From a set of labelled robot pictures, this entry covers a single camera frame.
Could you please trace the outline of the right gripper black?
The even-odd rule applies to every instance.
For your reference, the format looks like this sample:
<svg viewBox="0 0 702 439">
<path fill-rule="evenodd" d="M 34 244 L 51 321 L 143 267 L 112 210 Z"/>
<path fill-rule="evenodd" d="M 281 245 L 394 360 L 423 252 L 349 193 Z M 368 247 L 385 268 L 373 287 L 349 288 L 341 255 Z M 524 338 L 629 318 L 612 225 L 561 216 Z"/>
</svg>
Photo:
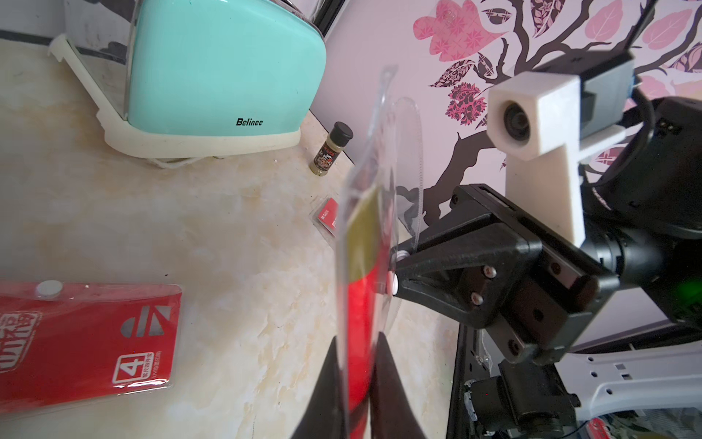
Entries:
<svg viewBox="0 0 702 439">
<path fill-rule="evenodd" d="M 458 186 L 492 224 L 397 263 L 397 296 L 485 329 L 511 362 L 555 364 L 619 288 L 615 273 L 485 184 Z"/>
</svg>

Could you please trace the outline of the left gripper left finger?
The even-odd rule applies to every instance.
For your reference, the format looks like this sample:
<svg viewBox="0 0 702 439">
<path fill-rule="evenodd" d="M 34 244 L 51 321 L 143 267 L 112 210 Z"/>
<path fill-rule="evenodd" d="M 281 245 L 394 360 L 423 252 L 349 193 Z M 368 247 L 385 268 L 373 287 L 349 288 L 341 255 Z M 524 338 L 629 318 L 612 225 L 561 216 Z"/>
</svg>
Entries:
<svg viewBox="0 0 702 439">
<path fill-rule="evenodd" d="M 333 338 L 305 413 L 291 438 L 344 438 L 346 427 L 342 399 L 336 338 Z"/>
</svg>

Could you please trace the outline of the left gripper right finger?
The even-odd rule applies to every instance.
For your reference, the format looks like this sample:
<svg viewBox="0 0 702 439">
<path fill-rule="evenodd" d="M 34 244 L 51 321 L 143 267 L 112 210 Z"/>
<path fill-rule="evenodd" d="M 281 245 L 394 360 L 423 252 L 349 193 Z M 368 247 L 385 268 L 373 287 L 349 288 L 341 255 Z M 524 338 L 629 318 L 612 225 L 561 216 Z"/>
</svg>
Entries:
<svg viewBox="0 0 702 439">
<path fill-rule="evenodd" d="M 426 438 L 412 412 L 383 332 L 378 333 L 370 384 L 370 429 L 371 437 L 378 439 Z"/>
</svg>

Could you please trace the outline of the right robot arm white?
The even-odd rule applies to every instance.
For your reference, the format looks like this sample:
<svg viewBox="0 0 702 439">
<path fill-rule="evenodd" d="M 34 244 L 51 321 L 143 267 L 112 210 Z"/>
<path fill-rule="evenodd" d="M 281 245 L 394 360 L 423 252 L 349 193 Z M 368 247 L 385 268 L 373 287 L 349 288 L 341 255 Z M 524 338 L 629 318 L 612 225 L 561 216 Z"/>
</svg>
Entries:
<svg viewBox="0 0 702 439">
<path fill-rule="evenodd" d="M 486 185 L 402 243 L 398 295 L 460 326 L 448 435 L 559 438 L 610 413 L 701 404 L 701 104 L 660 98 L 568 243 Z M 669 326 L 574 353 L 617 291 Z"/>
</svg>

